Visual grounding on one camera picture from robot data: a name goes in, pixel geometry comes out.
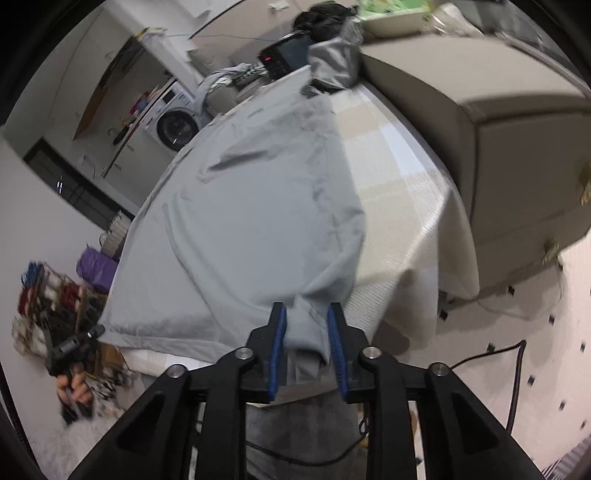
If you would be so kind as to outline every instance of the floor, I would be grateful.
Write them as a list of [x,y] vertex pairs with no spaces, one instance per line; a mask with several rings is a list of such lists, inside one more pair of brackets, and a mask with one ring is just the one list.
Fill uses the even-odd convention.
[[[397,358],[448,365],[527,340],[513,437],[540,469],[591,433],[591,235],[551,268],[508,291],[449,311],[437,337],[420,347],[396,339]],[[516,351],[468,362],[456,373],[504,425]]]

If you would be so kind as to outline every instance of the washing machine door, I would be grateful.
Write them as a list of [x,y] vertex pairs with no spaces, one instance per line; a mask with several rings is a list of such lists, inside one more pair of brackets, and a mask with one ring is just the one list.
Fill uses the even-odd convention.
[[156,132],[164,145],[178,152],[197,135],[199,127],[189,113],[172,109],[160,116]]

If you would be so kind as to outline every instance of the purple bag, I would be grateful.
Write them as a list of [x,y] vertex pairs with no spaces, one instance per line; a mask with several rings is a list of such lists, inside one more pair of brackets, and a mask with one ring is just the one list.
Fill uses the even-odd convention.
[[115,260],[87,245],[76,265],[76,273],[97,292],[109,293],[117,265]]

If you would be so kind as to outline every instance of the silver bolt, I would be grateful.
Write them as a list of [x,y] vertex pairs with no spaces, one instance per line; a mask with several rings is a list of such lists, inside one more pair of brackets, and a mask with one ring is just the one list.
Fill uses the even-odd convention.
[[170,365],[170,367],[168,367],[166,369],[166,374],[169,377],[178,378],[178,377],[181,377],[183,375],[183,373],[186,372],[186,370],[187,369],[185,368],[184,365],[175,364],[175,365]]
[[239,360],[248,360],[250,357],[254,355],[254,352],[250,350],[247,346],[243,346],[236,350],[236,358]]
[[374,346],[367,346],[363,349],[363,355],[367,358],[377,358],[382,355],[382,351]]
[[446,364],[436,362],[431,365],[431,372],[433,372],[438,377],[445,377],[450,372],[450,370]]

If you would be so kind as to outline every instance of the wall socket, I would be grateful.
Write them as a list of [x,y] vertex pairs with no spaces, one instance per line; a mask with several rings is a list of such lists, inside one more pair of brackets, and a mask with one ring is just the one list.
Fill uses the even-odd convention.
[[281,12],[283,10],[287,10],[290,7],[290,3],[287,0],[279,0],[278,2],[274,2],[269,4],[269,8],[273,13]]

